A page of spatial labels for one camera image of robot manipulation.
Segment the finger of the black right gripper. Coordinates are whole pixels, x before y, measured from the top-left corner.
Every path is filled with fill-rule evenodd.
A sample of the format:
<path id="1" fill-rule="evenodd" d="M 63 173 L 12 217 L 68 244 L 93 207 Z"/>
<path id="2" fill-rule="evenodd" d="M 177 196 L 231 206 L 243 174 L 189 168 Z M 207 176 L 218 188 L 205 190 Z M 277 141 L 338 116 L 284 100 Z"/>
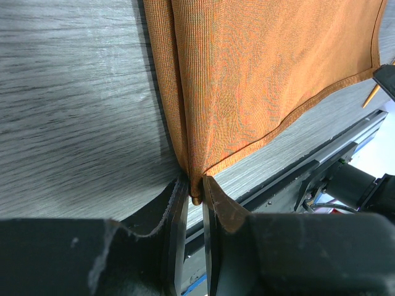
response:
<path id="1" fill-rule="evenodd" d="M 391 98 L 395 100 L 395 65 L 384 64 L 373 72 L 373 79 L 377 85 Z"/>

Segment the orange satin napkin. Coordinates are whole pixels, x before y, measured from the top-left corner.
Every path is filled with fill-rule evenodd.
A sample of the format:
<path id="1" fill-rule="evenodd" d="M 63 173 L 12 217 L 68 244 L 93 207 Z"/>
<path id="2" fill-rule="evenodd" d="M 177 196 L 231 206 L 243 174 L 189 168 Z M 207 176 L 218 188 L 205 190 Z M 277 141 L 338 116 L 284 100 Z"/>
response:
<path id="1" fill-rule="evenodd" d="M 172 145 L 190 181 L 267 145 L 380 66 L 386 1 L 145 1 Z"/>

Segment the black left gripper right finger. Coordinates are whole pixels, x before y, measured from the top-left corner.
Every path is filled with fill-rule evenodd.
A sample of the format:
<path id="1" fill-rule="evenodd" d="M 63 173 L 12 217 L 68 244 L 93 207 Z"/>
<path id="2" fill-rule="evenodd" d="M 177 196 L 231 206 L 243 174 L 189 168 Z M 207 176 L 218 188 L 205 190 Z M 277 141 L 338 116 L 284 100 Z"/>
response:
<path id="1" fill-rule="evenodd" d="M 203 179 L 209 295 L 393 295 L 394 225 L 375 213 L 252 213 Z"/>

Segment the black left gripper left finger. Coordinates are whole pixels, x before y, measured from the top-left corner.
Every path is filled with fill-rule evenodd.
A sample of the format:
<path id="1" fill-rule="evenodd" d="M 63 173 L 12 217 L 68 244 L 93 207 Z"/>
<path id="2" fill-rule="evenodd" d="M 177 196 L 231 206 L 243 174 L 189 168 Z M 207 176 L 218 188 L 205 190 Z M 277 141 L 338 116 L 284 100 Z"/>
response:
<path id="1" fill-rule="evenodd" d="M 112 219 L 1 221 L 2 295 L 180 295 L 189 182 Z"/>

